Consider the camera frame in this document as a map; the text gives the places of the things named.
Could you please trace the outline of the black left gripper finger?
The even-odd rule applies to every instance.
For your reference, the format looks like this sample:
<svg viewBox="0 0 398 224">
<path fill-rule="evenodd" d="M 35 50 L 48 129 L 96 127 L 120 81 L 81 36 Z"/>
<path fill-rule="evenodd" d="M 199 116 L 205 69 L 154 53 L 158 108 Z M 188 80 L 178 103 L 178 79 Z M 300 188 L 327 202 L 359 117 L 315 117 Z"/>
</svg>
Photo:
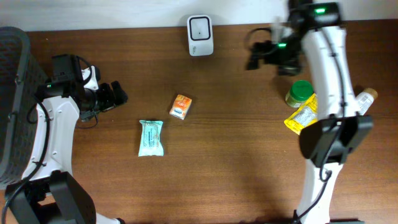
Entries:
<svg viewBox="0 0 398 224">
<path fill-rule="evenodd" d="M 102 83 L 99 85 L 99 108 L 108 109 L 114 106 L 114 93 L 110 85 Z"/>
<path fill-rule="evenodd" d="M 121 88 L 121 85 L 118 81 L 114 81 L 111 83 L 114 93 L 114 104 L 116 106 L 123 105 L 128 101 L 127 93 Z"/>
</svg>

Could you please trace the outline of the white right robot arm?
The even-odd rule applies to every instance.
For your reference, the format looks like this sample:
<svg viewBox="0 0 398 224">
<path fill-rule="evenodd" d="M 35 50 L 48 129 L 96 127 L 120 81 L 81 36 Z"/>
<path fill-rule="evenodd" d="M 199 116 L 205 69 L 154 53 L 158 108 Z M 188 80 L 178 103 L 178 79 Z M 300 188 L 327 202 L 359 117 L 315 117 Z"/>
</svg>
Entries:
<svg viewBox="0 0 398 224">
<path fill-rule="evenodd" d="M 303 193 L 290 223 L 331 223 L 335 182 L 348 156 L 373 128 L 361 115 L 346 57 L 346 29 L 338 2 L 289 1 L 286 25 L 266 28 L 271 40 L 256 42 L 247 70 L 259 61 L 276 65 L 281 75 L 297 75 L 304 54 L 317 96 L 317 121 L 298 137 L 305 158 Z"/>
</svg>

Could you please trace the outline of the teal wipes packet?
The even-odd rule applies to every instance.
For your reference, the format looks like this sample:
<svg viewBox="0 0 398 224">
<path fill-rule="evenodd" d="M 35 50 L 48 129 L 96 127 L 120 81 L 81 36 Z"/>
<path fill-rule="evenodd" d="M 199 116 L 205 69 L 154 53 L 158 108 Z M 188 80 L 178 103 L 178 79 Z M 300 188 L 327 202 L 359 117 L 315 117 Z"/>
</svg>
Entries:
<svg viewBox="0 0 398 224">
<path fill-rule="evenodd" d="M 142 125 L 142 133 L 138 156 L 163 156 L 164 148 L 160 141 L 163 122 L 148 120 L 139 122 Z"/>
</svg>

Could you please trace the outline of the white tube with cork cap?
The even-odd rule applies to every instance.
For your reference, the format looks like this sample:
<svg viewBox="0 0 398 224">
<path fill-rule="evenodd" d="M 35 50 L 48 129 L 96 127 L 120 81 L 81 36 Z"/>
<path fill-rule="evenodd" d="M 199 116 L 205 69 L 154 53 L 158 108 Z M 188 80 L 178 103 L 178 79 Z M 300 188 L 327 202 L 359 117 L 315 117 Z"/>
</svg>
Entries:
<svg viewBox="0 0 398 224">
<path fill-rule="evenodd" d="M 372 88 L 366 88 L 356 96 L 359 106 L 359 114 L 364 115 L 374 101 L 378 98 L 378 92 Z"/>
</svg>

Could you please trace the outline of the orange small carton box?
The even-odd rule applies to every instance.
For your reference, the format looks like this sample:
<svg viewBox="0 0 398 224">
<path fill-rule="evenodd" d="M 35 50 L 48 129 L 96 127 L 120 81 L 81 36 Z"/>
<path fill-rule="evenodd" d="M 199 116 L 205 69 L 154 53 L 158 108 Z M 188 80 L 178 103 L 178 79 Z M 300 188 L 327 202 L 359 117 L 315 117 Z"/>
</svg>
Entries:
<svg viewBox="0 0 398 224">
<path fill-rule="evenodd" d="M 184 95 L 177 95 L 169 111 L 169 115 L 184 120 L 185 117 L 187 116 L 187 113 L 191 105 L 192 105 L 191 98 Z"/>
</svg>

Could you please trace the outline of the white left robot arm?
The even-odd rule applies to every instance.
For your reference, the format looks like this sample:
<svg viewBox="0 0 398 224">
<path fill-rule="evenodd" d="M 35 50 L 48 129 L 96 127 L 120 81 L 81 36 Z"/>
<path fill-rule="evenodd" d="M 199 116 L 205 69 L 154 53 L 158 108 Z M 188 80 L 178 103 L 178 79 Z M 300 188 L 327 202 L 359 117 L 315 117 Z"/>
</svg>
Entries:
<svg viewBox="0 0 398 224">
<path fill-rule="evenodd" d="M 71 54 L 52 59 L 53 76 L 19 60 L 22 80 L 1 85 L 1 222 L 121 223 L 96 211 L 72 172 L 76 124 L 127 102 L 119 82 L 101 83 L 99 69 Z"/>
</svg>

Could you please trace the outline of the green lid jar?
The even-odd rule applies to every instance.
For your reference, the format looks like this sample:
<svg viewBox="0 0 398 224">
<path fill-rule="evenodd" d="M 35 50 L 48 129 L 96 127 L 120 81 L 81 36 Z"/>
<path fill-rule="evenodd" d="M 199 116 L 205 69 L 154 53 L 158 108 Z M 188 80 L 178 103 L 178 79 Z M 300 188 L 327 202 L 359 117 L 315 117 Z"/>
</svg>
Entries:
<svg viewBox="0 0 398 224">
<path fill-rule="evenodd" d="M 306 80 L 296 81 L 287 92 L 285 102 L 292 108 L 299 108 L 313 95 L 312 84 Z"/>
</svg>

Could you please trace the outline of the yellow snack bag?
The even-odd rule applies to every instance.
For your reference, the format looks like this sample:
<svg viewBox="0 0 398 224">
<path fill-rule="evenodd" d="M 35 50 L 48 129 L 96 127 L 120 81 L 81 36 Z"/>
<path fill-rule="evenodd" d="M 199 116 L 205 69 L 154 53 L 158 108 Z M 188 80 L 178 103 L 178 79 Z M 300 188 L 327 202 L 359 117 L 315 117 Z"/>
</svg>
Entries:
<svg viewBox="0 0 398 224">
<path fill-rule="evenodd" d="M 284 124 L 294 133 L 300 135 L 301 131 L 309 125 L 318 121 L 317 119 L 318 99 L 314 93 L 297 111 L 292 113 Z"/>
</svg>

